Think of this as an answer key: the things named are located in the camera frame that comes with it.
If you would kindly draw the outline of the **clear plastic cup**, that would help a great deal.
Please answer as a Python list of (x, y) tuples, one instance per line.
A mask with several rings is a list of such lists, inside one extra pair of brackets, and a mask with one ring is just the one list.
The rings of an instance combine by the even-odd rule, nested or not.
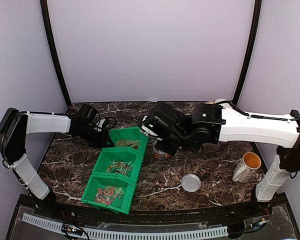
[(157, 141), (155, 141), (152, 145), (153, 155), (154, 155), (155, 159), (157, 159), (157, 160), (166, 160), (166, 159), (168, 159), (170, 157), (170, 155), (166, 152), (163, 152), (163, 151), (159, 150), (156, 147), (156, 144), (157, 144)]

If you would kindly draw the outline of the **green bin with popsicle candies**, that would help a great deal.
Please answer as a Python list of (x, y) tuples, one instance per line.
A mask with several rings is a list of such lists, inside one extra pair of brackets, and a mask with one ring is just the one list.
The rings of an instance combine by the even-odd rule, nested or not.
[(131, 149), (134, 153), (144, 156), (149, 138), (139, 127), (112, 129), (109, 133), (114, 147), (118, 149)]

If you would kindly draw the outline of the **green bin with lollipops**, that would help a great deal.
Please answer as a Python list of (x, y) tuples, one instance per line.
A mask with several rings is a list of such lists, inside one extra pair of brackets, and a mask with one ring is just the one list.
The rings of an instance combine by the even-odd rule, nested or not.
[(137, 183), (143, 159), (132, 147), (103, 148), (91, 174), (121, 177)]

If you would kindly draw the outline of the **clear round plastic lid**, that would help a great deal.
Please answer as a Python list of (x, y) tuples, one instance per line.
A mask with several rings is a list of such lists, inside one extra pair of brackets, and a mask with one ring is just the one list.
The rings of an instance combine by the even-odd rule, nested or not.
[(201, 180), (197, 175), (187, 174), (181, 179), (181, 187), (190, 193), (194, 193), (201, 188)]

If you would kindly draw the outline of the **green bin with star candies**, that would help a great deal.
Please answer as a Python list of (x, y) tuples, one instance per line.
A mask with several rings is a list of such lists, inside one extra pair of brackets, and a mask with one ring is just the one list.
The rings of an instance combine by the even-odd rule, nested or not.
[(98, 210), (116, 214), (130, 213), (136, 184), (125, 176), (112, 173), (94, 173), (90, 176), (81, 201)]

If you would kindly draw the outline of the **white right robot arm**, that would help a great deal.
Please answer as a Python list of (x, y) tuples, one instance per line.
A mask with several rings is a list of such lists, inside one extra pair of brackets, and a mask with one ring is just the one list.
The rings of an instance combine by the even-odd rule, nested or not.
[(276, 145), (276, 154), (265, 177), (255, 187), (245, 213), (256, 217), (288, 176), (300, 171), (300, 113), (271, 115), (245, 112), (231, 101), (217, 99), (183, 114), (160, 103), (142, 119), (140, 131), (157, 139), (156, 148), (175, 155), (177, 150), (197, 152), (205, 143), (255, 142)]

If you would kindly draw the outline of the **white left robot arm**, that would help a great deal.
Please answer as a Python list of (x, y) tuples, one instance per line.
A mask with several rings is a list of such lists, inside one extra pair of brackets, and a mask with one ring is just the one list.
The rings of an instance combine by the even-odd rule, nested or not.
[(31, 134), (69, 133), (74, 138), (82, 138), (92, 148), (111, 148), (114, 142), (109, 131), (110, 117), (95, 117), (100, 114), (91, 105), (83, 104), (74, 114), (53, 112), (19, 111), (10, 107), (0, 122), (0, 153), (3, 165), (12, 169), (19, 182), (41, 203), (41, 210), (50, 218), (57, 218), (61, 213), (55, 203), (55, 195), (41, 179), (31, 164), (26, 150), (26, 137)]

